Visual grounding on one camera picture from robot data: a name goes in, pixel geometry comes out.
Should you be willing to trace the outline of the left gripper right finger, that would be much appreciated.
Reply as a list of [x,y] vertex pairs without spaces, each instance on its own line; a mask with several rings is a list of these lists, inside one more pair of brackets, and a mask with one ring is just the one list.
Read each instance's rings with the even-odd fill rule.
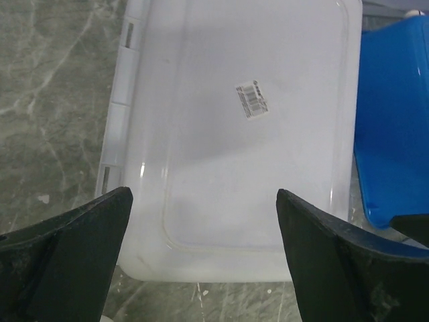
[[284,189],[276,210],[303,321],[428,320],[428,247],[365,231]]

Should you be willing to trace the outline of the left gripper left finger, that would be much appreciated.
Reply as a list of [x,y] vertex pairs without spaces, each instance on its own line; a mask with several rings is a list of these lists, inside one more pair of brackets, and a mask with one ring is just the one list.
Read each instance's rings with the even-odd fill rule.
[[1,320],[100,321],[132,203],[119,187],[1,235]]

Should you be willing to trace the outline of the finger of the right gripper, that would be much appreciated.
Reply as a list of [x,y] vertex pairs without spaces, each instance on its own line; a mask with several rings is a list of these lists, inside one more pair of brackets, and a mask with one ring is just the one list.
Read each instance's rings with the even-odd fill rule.
[[398,215],[390,220],[390,227],[428,247],[428,214]]

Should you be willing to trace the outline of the blue plastic container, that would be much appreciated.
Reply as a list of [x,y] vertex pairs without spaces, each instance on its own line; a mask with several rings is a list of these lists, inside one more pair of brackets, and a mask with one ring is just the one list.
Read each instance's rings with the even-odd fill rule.
[[355,160],[363,209],[386,229],[396,215],[428,213],[428,17],[361,38]]

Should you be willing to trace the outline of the large white plastic container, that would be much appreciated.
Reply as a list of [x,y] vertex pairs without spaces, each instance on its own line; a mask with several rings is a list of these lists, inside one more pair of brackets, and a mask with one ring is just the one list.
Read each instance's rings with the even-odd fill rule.
[[133,194],[118,264],[162,282],[290,280],[289,190],[349,214],[360,1],[129,1],[96,193]]

